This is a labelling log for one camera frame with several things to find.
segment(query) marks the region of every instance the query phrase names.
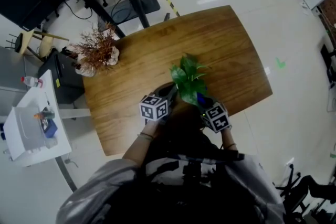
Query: wooden chair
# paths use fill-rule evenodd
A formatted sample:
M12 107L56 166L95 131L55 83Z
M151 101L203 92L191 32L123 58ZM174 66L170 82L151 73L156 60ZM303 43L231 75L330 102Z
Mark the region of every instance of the wooden chair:
M36 38L38 40L41 40L41 44L39 47L39 55L36 54L30 47L29 47L29 43L31 41L32 38ZM16 42L18 43L18 46L15 48L15 51L18 52L19 54L23 55L24 52L27 50L29 50L32 54L34 54L37 58L39 58L40 60L42 60L41 58L46 57L49 55L50 51L51 51L51 47L52 47L52 43L54 38L57 39L61 39L61 40L66 40L69 41L68 38L64 38L64 37L59 37L59 36L55 36L49 33L44 33L44 32L40 32L40 31L23 31L21 32L21 34L18 36L18 39L21 39L20 42Z

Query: white desk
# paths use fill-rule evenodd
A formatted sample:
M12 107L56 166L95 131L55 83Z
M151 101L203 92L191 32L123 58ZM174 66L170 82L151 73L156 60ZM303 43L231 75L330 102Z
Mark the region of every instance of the white desk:
M31 104L37 104L40 111L42 111L45 107L50 106L55 113L53 121L57 126L57 131L54 136L57 140L57 145L49 149L44 146L39 150L34 150L34 152L30 154L26 153L20 156L18 159L13 161L15 164L20 166L29 166L70 153L72 149L62 119L79 118L91 115L89 109L59 109L54 91L54 84L52 82L51 71L47 70L41 79L43 80L43 87L30 88L17 107L25 108Z

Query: green tape mark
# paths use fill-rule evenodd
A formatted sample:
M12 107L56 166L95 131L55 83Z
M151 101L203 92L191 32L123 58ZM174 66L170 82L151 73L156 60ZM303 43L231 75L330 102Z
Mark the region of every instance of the green tape mark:
M277 59L277 63L280 69L286 66L286 62L281 62L278 57L276 59Z

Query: bracelet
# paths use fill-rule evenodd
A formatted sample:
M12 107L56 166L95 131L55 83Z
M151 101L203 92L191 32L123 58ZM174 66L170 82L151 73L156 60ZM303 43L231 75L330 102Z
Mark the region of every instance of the bracelet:
M232 146L234 146L234 145L237 145L237 144L236 144L236 143L233 143L233 144L231 144L230 146L226 147L225 149L227 150L228 148L230 148L230 147L232 147Z
M145 133L140 133L138 134L138 137L142 137L146 140L149 140L149 141L153 141L154 140L154 137L152 135L149 135L149 134L145 134Z

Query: water bottle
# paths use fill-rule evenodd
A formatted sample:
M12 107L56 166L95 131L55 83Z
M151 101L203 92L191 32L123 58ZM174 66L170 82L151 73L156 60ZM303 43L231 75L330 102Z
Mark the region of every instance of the water bottle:
M21 82L29 87L42 87L43 81L42 79L34 78L31 76L26 76L21 78Z

